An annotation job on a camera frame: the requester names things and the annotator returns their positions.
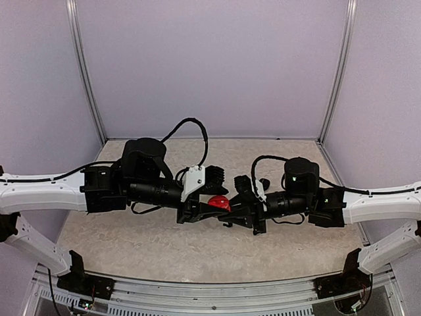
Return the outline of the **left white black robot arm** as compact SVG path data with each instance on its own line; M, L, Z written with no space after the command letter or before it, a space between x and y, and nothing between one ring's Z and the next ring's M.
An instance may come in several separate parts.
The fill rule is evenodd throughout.
M201 161L177 180L164 161L165 155L163 141L140 138L127 141L115 162L94 162L42 178L2 172L1 241L30 254L54 275L65 277L75 291L84 293L91 288L92 279L85 273L82 257L75 251L62 250L31 228L23 211L106 213L146 204L151 211L175 209L181 224L228 214L227 208L200 200L202 195L227 194L223 169L205 167Z

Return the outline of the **red round charging case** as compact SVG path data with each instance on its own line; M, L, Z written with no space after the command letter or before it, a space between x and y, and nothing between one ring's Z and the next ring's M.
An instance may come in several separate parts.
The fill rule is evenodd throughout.
M218 207L221 209L225 209L228 212L231 211L230 201L226 196L213 196L208 200L208 204L213 207Z

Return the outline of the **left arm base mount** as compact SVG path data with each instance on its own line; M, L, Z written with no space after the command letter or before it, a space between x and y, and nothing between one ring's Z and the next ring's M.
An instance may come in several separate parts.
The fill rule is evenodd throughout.
M103 276L68 273L60 276L57 286L69 292L110 300L114 290L115 280Z

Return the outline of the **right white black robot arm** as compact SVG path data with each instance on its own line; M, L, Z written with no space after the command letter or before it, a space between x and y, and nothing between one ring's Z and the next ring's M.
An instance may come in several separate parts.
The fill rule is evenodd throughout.
M322 228L343 228L348 224L375 220L404 219L406 223L376 243L350 252L343 272L336 280L342 292L350 292L379 268L420 249L420 183L379 190L338 186L320 177L318 164L302 157L275 157L284 162L281 192L267 194L256 179L252 164L250 176L235 178L237 195L230 200L230 212L218 216L225 226L250 228L263 234L266 222L283 224L283 217L300 215Z

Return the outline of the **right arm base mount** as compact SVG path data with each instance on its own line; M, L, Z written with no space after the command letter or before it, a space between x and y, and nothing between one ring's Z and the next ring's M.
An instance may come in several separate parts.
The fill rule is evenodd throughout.
M316 278L313 283L316 295L318 299L321 300L368 288L372 281L371 276L364 273L351 275L338 273L327 277L323 276Z

